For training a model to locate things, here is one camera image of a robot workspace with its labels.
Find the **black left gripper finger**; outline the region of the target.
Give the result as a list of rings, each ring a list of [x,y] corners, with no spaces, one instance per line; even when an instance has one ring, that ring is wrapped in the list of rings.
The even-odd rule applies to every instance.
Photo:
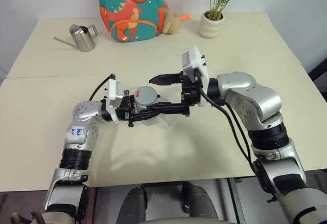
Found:
[[[131,118],[131,122],[133,123],[133,122],[138,122],[138,121],[149,120],[153,117],[156,117],[156,112],[153,112],[153,111],[136,113],[136,114],[133,114],[133,116]]]

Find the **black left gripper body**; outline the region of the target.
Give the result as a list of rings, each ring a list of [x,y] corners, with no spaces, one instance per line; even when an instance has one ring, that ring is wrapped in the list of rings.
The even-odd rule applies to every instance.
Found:
[[[115,110],[119,121],[127,121],[128,127],[134,126],[135,115],[134,96],[128,90],[123,91],[123,98],[120,106]]]

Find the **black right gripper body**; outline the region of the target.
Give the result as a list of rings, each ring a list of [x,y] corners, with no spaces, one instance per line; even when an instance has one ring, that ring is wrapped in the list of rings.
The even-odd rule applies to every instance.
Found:
[[[181,104],[184,108],[182,114],[187,117],[190,115],[190,107],[200,103],[200,89],[203,88],[200,72],[195,70],[194,74],[194,82],[187,75],[181,77]]]

